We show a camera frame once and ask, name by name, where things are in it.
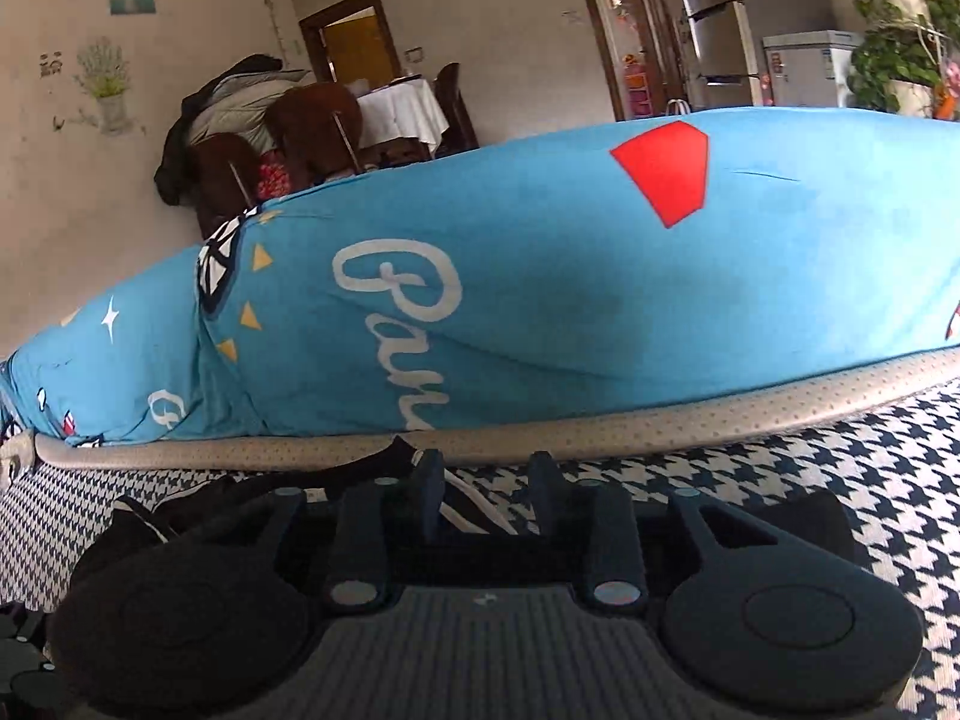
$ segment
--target white chest freezer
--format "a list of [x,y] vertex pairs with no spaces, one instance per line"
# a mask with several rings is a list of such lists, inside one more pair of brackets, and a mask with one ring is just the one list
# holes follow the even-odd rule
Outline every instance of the white chest freezer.
[[862,42],[862,35],[832,29],[763,38],[774,105],[848,107],[851,57]]

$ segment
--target yellow triangle print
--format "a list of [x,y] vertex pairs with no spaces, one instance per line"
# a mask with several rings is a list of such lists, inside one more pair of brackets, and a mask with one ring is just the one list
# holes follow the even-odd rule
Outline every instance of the yellow triangle print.
[[232,362],[237,361],[237,344],[233,342],[233,338],[227,338],[227,341],[218,343],[217,348],[223,353],[224,357],[229,358]]
[[267,250],[262,245],[257,244],[253,247],[253,271],[262,271],[264,268],[270,268],[274,264],[274,258],[267,254]]
[[248,302],[243,307],[243,311],[240,313],[240,324],[243,327],[248,327],[251,330],[262,330],[260,327],[260,322],[256,320],[256,314],[253,312],[253,306]]

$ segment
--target black jacket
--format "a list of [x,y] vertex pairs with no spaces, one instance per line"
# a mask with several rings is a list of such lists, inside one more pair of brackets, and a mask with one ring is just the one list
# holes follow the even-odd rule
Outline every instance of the black jacket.
[[246,59],[237,62],[222,76],[205,84],[203,89],[184,98],[181,103],[181,117],[176,120],[167,133],[167,140],[163,144],[163,158],[160,167],[154,173],[154,183],[157,191],[167,205],[179,205],[181,196],[190,188],[192,179],[187,167],[186,137],[193,122],[200,116],[203,108],[210,100],[218,84],[230,76],[241,76],[246,73],[275,73],[282,69],[283,63],[272,56],[255,53]]

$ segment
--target white star print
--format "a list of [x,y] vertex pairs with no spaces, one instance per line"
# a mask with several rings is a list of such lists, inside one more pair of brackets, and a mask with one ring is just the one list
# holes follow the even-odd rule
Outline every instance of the white star print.
[[110,343],[113,343],[113,321],[120,316],[119,311],[114,311],[113,309],[113,298],[110,298],[110,307],[107,309],[107,315],[104,317],[104,320],[101,324],[106,324],[107,329],[110,331]]

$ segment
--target silver refrigerator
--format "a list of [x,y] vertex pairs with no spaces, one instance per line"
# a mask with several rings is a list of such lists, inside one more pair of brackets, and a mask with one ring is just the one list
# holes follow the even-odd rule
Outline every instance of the silver refrigerator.
[[763,38],[836,28],[830,0],[665,0],[695,110],[764,105]]

